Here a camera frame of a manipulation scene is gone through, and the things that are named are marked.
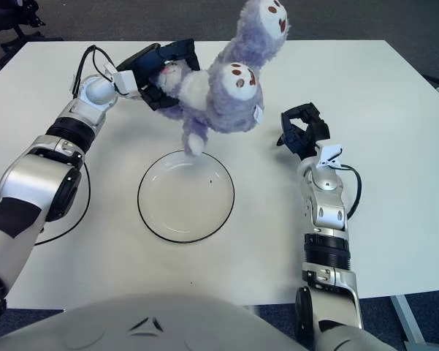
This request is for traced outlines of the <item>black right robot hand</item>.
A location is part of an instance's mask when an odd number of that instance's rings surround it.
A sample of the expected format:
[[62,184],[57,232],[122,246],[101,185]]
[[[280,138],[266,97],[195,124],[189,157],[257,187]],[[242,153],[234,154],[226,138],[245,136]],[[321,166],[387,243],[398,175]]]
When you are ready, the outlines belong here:
[[317,141],[330,139],[329,127],[312,102],[281,113],[281,127],[276,146],[285,145],[301,161],[317,154]]

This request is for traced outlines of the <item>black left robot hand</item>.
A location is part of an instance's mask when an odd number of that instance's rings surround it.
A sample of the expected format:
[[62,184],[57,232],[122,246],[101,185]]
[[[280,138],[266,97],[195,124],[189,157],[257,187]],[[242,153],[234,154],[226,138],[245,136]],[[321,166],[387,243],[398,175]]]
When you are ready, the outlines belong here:
[[159,74],[165,68],[167,61],[181,60],[185,60],[193,71],[200,70],[193,39],[179,40],[165,46],[153,43],[123,61],[116,69],[132,71],[140,96],[152,110],[156,111],[159,108],[173,107],[179,100],[168,97],[150,81],[150,78]]

